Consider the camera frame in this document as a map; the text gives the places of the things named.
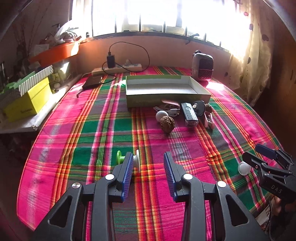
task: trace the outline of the orange box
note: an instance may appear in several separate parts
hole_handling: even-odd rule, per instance
[[[58,46],[55,46],[49,50],[46,50],[37,56],[34,56],[29,59],[30,64],[34,62],[39,62],[41,67],[47,67],[54,63],[60,62],[63,59],[66,59],[70,56],[76,55],[79,50],[79,42],[73,43],[64,43]]]

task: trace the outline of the small heater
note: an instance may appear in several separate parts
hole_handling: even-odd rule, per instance
[[[211,55],[196,50],[192,59],[192,78],[196,81],[207,81],[212,78],[214,60]]]

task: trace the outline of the walnut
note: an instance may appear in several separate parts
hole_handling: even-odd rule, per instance
[[[210,104],[205,104],[205,111],[212,113],[213,112],[213,107]]]
[[[175,128],[175,121],[170,116],[164,116],[160,119],[160,126],[165,133],[169,134]]]

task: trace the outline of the yellow box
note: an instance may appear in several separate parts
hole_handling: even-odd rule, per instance
[[[22,97],[9,104],[4,113],[9,122],[36,115],[50,99],[52,92],[49,87],[48,77],[28,90]]]

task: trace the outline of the round metal bolt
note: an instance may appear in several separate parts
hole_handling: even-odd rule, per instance
[[[107,175],[105,176],[105,178],[106,178],[107,180],[112,180],[112,179],[114,179],[114,175],[113,175],[113,174],[107,174]]]
[[[73,183],[73,184],[72,184],[72,187],[73,187],[74,189],[80,188],[80,186],[81,186],[80,183]]]
[[[221,187],[221,188],[226,187],[226,183],[225,183],[224,181],[219,181],[219,182],[217,182],[217,185],[218,185],[219,187]]]
[[[189,173],[184,174],[183,176],[186,180],[191,180],[193,178],[193,176]]]

